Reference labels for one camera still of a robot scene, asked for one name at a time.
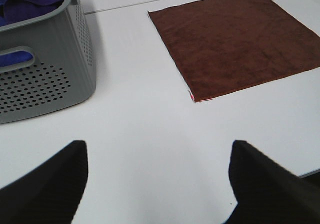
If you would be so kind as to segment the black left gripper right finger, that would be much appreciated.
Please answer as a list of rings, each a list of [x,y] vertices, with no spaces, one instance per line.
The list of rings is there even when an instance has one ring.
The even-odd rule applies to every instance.
[[[227,224],[318,224],[320,172],[298,177],[246,141],[232,144],[229,181],[237,205]]]

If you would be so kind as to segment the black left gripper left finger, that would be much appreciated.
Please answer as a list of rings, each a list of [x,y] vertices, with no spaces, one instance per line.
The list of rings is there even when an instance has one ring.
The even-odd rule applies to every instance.
[[[85,141],[72,141],[0,190],[2,224],[70,224],[88,180]]]

